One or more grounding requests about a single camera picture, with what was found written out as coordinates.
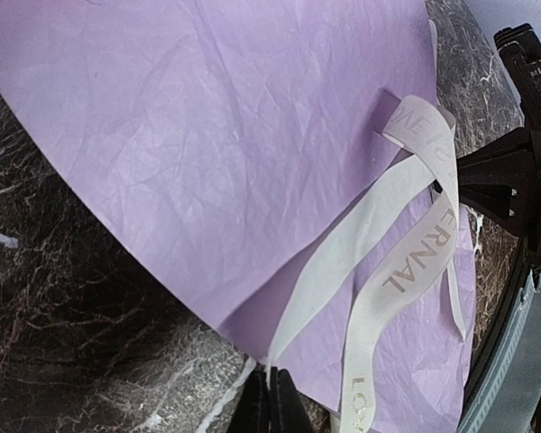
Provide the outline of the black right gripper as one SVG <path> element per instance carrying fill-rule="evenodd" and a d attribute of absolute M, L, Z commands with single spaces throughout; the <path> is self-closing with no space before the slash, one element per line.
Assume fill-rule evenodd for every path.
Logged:
<path fill-rule="evenodd" d="M 525 128 L 457 160 L 459 196 L 510 234 L 525 236 L 526 260 L 541 268 L 541 41 L 529 24 L 507 27 L 494 41 L 518 91 Z M 506 186 L 535 166 L 535 186 Z"/>

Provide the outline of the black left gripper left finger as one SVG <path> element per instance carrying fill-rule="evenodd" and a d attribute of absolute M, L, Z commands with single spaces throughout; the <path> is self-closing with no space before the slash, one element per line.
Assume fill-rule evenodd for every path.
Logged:
<path fill-rule="evenodd" d="M 266 374 L 262 370 L 254 370 L 245 381 L 226 432 L 267 433 L 270 430 L 270 422 L 270 395 Z"/>

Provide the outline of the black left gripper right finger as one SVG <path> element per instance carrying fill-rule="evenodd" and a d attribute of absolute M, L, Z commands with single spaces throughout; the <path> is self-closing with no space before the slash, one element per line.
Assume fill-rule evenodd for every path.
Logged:
<path fill-rule="evenodd" d="M 311 422 L 286 369 L 270 370 L 270 432 L 309 433 Z"/>

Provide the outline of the white printed ribbon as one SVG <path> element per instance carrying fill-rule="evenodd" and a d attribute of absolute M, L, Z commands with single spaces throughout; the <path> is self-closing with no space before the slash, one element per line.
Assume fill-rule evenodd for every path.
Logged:
<path fill-rule="evenodd" d="M 437 184 L 428 211 L 373 269 L 350 312 L 343 357 L 340 432 L 366 432 L 376 410 L 373 359 L 385 327 L 437 281 L 447 280 L 454 324 L 465 330 L 454 269 L 460 212 L 453 115 L 416 95 L 403 97 L 381 130 L 407 157 L 387 168 L 303 267 L 268 350 L 276 360 L 331 301 L 404 208 Z"/>

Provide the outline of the purple and pink wrapping paper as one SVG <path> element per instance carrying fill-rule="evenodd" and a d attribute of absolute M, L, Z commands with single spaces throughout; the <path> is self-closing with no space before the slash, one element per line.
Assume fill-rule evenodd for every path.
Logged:
<path fill-rule="evenodd" d="M 353 301 L 430 209 L 418 194 L 274 361 L 303 267 L 407 152 L 381 130 L 400 100 L 437 104 L 421 1 L 0 1 L 0 93 L 58 174 L 210 327 L 340 412 Z M 453 432 L 472 340 L 460 205 L 454 269 L 391 320 L 366 432 Z"/>

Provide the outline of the black front rail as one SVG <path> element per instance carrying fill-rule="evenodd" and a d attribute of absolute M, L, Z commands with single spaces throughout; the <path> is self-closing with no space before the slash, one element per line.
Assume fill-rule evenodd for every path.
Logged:
<path fill-rule="evenodd" d="M 495 369 L 497 351 L 503 347 L 504 333 L 510 329 L 512 311 L 527 280 L 529 266 L 522 258 L 522 243 L 509 260 L 509 272 L 500 291 L 498 303 L 487 322 L 486 331 L 473 350 L 471 370 L 464 387 L 463 412 L 470 410 L 479 397 L 480 389 L 487 382 L 487 375 Z"/>

